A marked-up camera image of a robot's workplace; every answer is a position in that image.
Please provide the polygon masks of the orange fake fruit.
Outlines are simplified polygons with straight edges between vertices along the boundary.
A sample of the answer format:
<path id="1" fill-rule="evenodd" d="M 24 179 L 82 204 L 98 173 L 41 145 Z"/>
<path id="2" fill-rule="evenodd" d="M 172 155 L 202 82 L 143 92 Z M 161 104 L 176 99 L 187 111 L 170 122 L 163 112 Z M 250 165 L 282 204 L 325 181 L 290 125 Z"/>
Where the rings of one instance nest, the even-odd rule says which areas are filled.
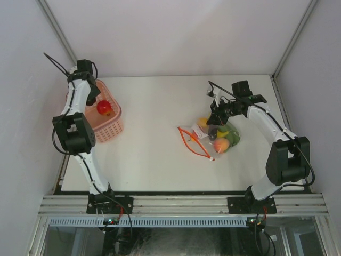
<path id="1" fill-rule="evenodd" d="M 206 118 L 199 118 L 197 120 L 197 125 L 201 128 L 206 128 L 207 127 L 207 119 Z"/>

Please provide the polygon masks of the yellow fake chili pepper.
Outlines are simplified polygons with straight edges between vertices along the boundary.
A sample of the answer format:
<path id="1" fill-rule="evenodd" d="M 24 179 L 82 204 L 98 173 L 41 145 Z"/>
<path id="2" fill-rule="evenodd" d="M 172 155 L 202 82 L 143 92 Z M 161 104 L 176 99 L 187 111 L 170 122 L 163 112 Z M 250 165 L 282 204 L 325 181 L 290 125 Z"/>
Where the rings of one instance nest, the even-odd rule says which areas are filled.
<path id="1" fill-rule="evenodd" d="M 229 135 L 229 131 L 221 132 L 217 131 L 217 138 L 225 138 L 227 135 Z"/>

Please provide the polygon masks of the clear zip top bag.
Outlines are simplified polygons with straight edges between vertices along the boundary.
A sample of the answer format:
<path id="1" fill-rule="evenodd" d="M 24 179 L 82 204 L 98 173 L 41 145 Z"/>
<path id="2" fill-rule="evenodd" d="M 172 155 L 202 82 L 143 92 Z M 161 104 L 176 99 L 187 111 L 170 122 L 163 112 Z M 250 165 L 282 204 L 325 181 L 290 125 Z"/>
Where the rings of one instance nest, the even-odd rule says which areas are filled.
<path id="1" fill-rule="evenodd" d="M 208 125 L 207 118 L 199 118 L 192 126 L 177 129 L 186 148 L 195 155 L 215 161 L 240 142 L 240 133 L 230 122 Z"/>

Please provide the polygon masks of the orange fake peach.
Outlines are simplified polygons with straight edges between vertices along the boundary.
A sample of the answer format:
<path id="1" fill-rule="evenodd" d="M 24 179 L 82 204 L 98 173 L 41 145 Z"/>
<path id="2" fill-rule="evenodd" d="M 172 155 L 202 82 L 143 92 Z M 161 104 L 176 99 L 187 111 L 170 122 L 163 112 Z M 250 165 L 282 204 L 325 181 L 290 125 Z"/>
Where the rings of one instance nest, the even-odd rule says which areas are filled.
<path id="1" fill-rule="evenodd" d="M 218 154 L 222 154 L 230 147 L 230 142 L 226 138 L 218 138 L 214 141 L 214 149 Z"/>

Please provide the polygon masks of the green fake lettuce leaf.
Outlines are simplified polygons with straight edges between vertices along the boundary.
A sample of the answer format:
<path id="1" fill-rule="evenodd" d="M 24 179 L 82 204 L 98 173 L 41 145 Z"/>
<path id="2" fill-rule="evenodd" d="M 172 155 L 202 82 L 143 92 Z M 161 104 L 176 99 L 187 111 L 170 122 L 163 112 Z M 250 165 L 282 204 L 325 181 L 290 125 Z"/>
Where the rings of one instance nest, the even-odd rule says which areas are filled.
<path id="1" fill-rule="evenodd" d="M 239 143 L 239 141 L 240 141 L 240 133 L 239 133 L 237 128 L 232 123 L 227 122 L 227 124 L 225 124 L 223 126 L 220 126 L 218 130 L 221 131 L 221 132 L 225 132 L 225 131 L 229 131 L 230 132 L 229 135 L 227 135 L 225 137 L 230 142 L 229 149 L 234 147 L 234 146 L 236 146 Z"/>

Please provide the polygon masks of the red fake apple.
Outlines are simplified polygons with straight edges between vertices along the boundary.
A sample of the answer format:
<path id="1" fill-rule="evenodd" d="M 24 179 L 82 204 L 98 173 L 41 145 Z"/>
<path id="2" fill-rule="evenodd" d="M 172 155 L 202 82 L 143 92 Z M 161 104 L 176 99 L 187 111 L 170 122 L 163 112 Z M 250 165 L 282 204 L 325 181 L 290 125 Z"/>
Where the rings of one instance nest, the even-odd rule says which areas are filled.
<path id="1" fill-rule="evenodd" d="M 110 116 L 112 112 L 111 104 L 107 100 L 99 101 L 96 109 L 97 112 L 103 116 Z"/>

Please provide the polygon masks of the dark purple fake fruit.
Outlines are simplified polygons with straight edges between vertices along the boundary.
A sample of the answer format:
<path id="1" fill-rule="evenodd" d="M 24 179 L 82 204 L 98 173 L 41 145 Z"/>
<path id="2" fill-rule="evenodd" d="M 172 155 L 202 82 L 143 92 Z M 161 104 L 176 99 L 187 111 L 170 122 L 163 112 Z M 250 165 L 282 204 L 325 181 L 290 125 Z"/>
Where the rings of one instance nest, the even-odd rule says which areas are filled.
<path id="1" fill-rule="evenodd" d="M 218 131 L 218 127 L 211 125 L 208 127 L 208 137 L 210 139 L 210 141 L 214 141 L 217 138 L 217 131 Z"/>

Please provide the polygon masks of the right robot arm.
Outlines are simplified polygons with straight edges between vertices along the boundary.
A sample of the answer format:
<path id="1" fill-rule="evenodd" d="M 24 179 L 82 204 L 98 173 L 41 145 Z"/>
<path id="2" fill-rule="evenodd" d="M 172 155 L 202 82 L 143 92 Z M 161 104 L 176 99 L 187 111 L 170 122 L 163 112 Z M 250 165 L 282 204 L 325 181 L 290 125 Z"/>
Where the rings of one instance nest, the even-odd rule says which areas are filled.
<path id="1" fill-rule="evenodd" d="M 307 137 L 298 137 L 280 124 L 271 114 L 267 100 L 260 94 L 253 94 L 248 81 L 232 84 L 232 97 L 223 100 L 220 92 L 227 90 L 209 82 L 208 96 L 214 100 L 210 105 L 208 118 L 208 137 L 218 138 L 219 127 L 227 124 L 229 118 L 245 116 L 260 130 L 270 145 L 265 164 L 265 176 L 247 188 L 244 198 L 249 212 L 256 213 L 265 202 L 285 187 L 309 187 L 315 182 L 314 169 L 310 163 L 310 141 Z"/>

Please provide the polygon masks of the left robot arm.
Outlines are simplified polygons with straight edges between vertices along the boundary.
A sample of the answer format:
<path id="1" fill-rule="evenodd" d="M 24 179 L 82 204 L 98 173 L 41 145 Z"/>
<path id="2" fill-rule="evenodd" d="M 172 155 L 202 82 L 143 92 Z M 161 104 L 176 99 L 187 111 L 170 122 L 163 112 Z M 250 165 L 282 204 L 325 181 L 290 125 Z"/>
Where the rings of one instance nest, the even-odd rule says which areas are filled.
<path id="1" fill-rule="evenodd" d="M 77 61 L 73 71 L 66 72 L 69 91 L 63 111 L 53 117 L 52 141 L 58 152 L 73 156 L 80 165 L 88 183 L 89 203 L 111 213 L 117 201 L 94 156 L 95 133 L 85 116 L 86 107 L 93 105 L 100 94 L 94 67 L 94 62 L 83 59 Z"/>

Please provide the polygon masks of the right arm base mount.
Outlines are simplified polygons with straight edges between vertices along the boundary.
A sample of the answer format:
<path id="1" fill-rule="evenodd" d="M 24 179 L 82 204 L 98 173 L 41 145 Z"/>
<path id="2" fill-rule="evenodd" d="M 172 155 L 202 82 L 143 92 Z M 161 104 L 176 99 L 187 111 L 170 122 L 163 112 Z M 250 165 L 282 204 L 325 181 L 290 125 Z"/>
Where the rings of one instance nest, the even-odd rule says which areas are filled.
<path id="1" fill-rule="evenodd" d="M 269 196 L 262 200 L 256 200 L 249 186 L 243 196 L 228 197 L 228 209 L 230 214 L 276 214 L 277 208 L 274 198 Z"/>

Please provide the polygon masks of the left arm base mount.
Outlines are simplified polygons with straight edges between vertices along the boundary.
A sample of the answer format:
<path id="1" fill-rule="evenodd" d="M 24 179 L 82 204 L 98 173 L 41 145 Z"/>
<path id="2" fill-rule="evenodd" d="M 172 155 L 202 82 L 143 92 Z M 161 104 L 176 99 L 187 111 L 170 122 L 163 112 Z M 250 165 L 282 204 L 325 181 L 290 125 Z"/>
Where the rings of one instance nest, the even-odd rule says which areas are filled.
<path id="1" fill-rule="evenodd" d="M 102 194 L 88 196 L 87 214 L 131 214 L 133 212 L 134 198 L 130 196 L 113 197 Z"/>

